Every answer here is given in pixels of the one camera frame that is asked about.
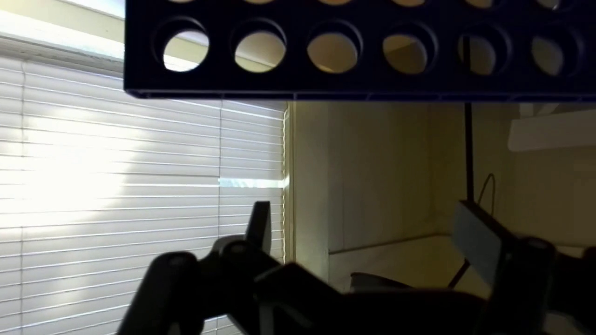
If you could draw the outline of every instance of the black plastic bracket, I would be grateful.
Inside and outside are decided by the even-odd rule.
[[[126,0],[124,89],[176,98],[596,100],[593,14],[592,0],[560,0],[551,9],[538,0],[497,0],[487,9],[465,0],[426,0],[418,7],[392,0]],[[173,72],[163,66],[163,46],[184,29],[202,31],[208,51],[195,68]],[[267,72],[249,72],[234,61],[236,42],[253,29],[284,42],[284,57]],[[320,31],[348,31],[357,64],[342,74],[320,70],[307,53]],[[420,74],[389,64],[383,38],[390,33],[411,35],[426,48]],[[463,64],[465,36],[491,44],[491,74]],[[543,72],[532,57],[536,36],[558,44],[556,74]]]

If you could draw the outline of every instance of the window blinds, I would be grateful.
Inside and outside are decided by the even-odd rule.
[[[0,335],[113,332],[152,256],[202,256],[253,200],[281,256],[282,187],[279,107],[135,100],[115,76],[0,57]]]

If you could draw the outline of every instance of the window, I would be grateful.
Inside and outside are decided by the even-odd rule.
[[[271,200],[282,256],[282,118],[0,57],[0,335],[113,332],[152,256],[202,256],[253,200]]]

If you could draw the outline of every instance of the circular hole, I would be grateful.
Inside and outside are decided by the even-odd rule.
[[[564,10],[575,3],[575,0],[536,0],[539,7],[549,10]]]
[[[346,5],[349,0],[320,0],[325,5]]]
[[[467,70],[478,76],[491,76],[504,68],[510,46],[498,29],[474,25],[459,35],[457,55]]]
[[[532,36],[530,51],[538,68],[549,76],[565,76],[579,66],[579,42],[564,27],[547,27]]]
[[[426,3],[426,0],[392,0],[392,1],[402,7],[418,7],[418,5]]]
[[[498,3],[498,0],[465,0],[471,7],[491,9]]]
[[[260,3],[269,3],[271,0],[245,0],[247,3],[254,3],[254,5],[260,5]]]
[[[394,33],[383,38],[387,63],[402,74],[420,74],[428,68],[428,49],[420,38]]]
[[[310,61],[323,72],[340,74],[357,64],[357,46],[344,33],[320,33],[308,42],[307,51]]]
[[[163,66],[173,72],[187,72],[202,63],[208,51],[208,36],[197,29],[173,35],[163,48]]]
[[[275,68],[284,55],[284,42],[271,31],[253,31],[238,46],[234,59],[249,72],[267,72]]]

